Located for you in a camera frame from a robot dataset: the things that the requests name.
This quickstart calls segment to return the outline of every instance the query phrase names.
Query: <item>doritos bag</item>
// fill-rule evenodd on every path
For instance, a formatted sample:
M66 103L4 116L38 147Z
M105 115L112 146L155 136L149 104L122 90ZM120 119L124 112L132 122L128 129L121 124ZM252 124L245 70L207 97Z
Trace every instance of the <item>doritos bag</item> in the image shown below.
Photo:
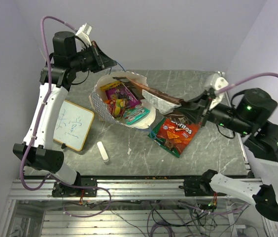
M197 124L183 124L164 118L148 135L160 147L176 157L184 151L199 129Z

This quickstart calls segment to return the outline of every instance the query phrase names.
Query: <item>marble table surface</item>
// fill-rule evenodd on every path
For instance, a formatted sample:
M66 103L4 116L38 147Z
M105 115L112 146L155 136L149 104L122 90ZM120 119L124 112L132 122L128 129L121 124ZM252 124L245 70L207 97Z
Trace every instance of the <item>marble table surface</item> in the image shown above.
M147 77L150 87L184 99L191 99L202 93L206 78L213 72L133 70ZM108 70L90 73L86 82L72 86L67 100L93 110L89 95L97 80L108 74ZM76 82L86 74L78 74ZM162 115L157 112L154 127ZM220 135L214 124L208 122L193 138L180 158L160 148L148 136L148 132L100 121L95 115L81 152L64 149L65 162L81 175L201 175L214 169L225 175L246 175L244 153L241 142ZM110 159L105 164L97 147L102 141ZM54 142L54 150L61 150L61 144ZM25 175L42 175L43 172L26 167Z

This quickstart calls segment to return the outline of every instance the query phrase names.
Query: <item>white chalk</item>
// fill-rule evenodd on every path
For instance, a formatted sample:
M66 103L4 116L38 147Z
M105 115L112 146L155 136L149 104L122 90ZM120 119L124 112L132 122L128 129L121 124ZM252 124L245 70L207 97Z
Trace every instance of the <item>white chalk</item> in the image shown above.
M109 158L108 158L108 155L107 155L107 153L106 153L106 151L105 151L105 148L104 148L104 146L103 146L103 143L102 143L102 142L98 142L97 144L98 144L98 148L99 148L99 150L100 150L101 156L102 156L102 158L103 158L103 161L104 161L105 163L109 162Z

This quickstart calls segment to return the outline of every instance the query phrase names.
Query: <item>white whiteboard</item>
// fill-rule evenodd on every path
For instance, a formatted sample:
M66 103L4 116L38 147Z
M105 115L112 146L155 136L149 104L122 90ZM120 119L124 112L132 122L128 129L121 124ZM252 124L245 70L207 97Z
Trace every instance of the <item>white whiteboard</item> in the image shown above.
M81 151L93 118L92 111L65 100L58 115L54 140Z

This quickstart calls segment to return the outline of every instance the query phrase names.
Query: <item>white wall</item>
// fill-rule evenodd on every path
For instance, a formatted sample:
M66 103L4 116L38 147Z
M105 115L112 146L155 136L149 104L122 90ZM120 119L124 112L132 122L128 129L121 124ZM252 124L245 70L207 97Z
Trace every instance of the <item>white wall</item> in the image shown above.
M39 22L57 16L128 69L225 71L266 0L15 0L42 47ZM64 30L46 22L51 39Z
M229 82L236 82L261 72L278 73L278 0L266 2L227 70L226 77ZM254 87L267 91L278 102L278 79L276 78L254 80L232 90L231 94ZM278 108L270 121L278 124ZM252 157L250 157L250 163L253 164L252 169L255 175L267 178L267 174Z
M0 0L0 217L19 159L13 155L34 114L44 66L38 45L13 0Z

